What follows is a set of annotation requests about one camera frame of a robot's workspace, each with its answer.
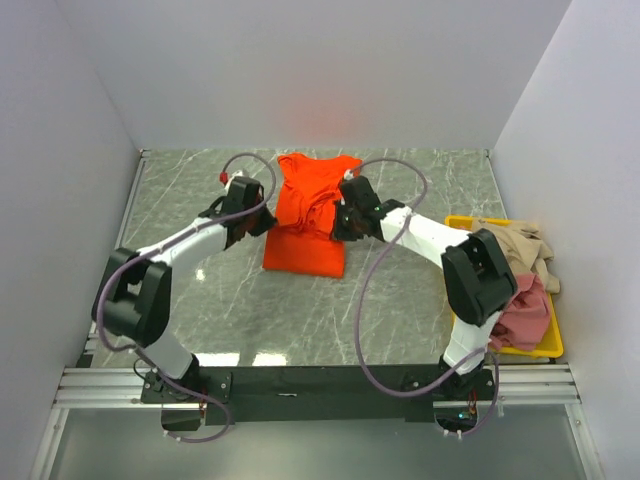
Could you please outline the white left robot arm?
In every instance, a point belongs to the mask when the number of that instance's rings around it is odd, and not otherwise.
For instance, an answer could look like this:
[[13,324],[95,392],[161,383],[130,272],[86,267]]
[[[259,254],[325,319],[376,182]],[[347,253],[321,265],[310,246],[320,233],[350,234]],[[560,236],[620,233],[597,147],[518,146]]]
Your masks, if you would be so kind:
[[245,236],[258,237],[276,225],[262,184],[242,173],[226,180],[225,194],[187,227],[154,245],[114,250],[92,308],[92,319],[108,349],[108,333],[165,377],[164,389],[186,402],[204,391],[197,357],[169,331],[173,281],[204,259],[228,250]]

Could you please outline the orange t shirt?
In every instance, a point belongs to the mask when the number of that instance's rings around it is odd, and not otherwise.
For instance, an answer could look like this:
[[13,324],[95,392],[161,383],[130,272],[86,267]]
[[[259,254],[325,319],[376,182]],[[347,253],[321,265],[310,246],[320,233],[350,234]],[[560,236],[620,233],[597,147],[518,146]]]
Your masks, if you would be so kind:
[[263,268],[293,274],[341,278],[345,246],[331,237],[344,173],[361,164],[348,155],[313,159],[281,155],[283,185],[276,205],[277,225],[265,243]]

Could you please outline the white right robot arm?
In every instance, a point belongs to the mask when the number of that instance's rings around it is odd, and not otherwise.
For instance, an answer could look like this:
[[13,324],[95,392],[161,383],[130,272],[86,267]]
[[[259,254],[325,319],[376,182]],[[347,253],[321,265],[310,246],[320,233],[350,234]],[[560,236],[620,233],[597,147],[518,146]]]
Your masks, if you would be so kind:
[[439,389],[460,399],[474,386],[492,330],[515,295],[517,282],[495,235],[468,233],[415,212],[397,200],[383,202],[364,176],[347,172],[339,184],[333,236],[339,241],[375,238],[386,244],[370,267],[359,300],[363,301],[375,269],[395,246],[414,252],[441,269],[455,321],[441,356],[439,377],[414,390],[393,390],[380,383],[366,365],[360,344],[362,307],[356,307],[354,341],[360,367],[370,383],[396,398],[412,398]]

